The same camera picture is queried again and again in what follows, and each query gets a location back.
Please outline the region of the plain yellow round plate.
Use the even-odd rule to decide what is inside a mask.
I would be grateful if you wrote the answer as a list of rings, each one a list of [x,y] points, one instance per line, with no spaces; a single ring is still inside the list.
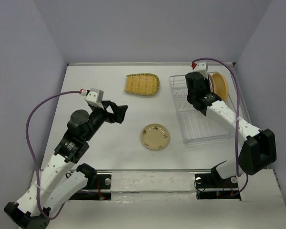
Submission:
[[[214,93],[226,102],[229,95],[229,88],[225,77],[220,73],[214,73],[212,79],[214,83]]]

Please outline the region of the bamboo pattern tray plate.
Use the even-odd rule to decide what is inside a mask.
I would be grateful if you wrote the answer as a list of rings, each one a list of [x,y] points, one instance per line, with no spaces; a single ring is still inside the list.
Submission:
[[[154,96],[160,89],[160,80],[157,75],[152,73],[137,73],[126,76],[124,92],[142,95]]]

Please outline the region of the small cream floral plate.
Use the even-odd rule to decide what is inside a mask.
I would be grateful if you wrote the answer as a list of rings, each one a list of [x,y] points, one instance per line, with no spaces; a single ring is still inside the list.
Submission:
[[[150,150],[161,150],[170,142],[169,131],[161,124],[149,124],[140,133],[141,143]]]

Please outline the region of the white plate green red rim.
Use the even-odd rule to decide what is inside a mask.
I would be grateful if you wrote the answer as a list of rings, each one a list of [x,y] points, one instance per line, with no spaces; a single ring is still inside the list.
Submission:
[[[214,80],[212,78],[212,75],[210,75],[210,74],[208,74],[208,81],[209,81],[210,91],[214,92],[214,88],[215,88]]]

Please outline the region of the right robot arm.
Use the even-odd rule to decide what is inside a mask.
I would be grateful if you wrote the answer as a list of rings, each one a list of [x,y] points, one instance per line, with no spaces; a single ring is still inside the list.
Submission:
[[[234,133],[235,159],[226,160],[211,169],[209,180],[221,187],[230,177],[254,175],[277,159],[275,134],[248,123],[226,104],[229,88],[220,73],[191,72],[185,76],[187,101],[204,116]]]

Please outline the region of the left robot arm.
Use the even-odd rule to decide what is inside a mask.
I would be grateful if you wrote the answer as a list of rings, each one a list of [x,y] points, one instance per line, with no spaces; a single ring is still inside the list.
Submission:
[[[65,202],[82,188],[92,188],[97,171],[83,163],[66,181],[66,173],[88,150],[88,142],[104,122],[124,121],[127,105],[103,101],[92,112],[76,110],[67,123],[67,131],[54,150],[47,166],[36,173],[36,181],[16,202],[9,202],[4,212],[22,229],[45,229],[55,219]]]

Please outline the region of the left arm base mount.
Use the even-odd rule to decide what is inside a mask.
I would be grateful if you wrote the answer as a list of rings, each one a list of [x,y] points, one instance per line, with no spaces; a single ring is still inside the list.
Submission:
[[[111,200],[111,182],[110,173],[98,173],[94,181],[88,181],[87,185],[73,194],[69,200]]]

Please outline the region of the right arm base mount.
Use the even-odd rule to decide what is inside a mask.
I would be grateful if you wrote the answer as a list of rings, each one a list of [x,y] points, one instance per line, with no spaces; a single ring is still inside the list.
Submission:
[[[204,199],[241,199],[236,177],[213,183],[208,180],[209,173],[195,174],[194,188],[196,198]]]

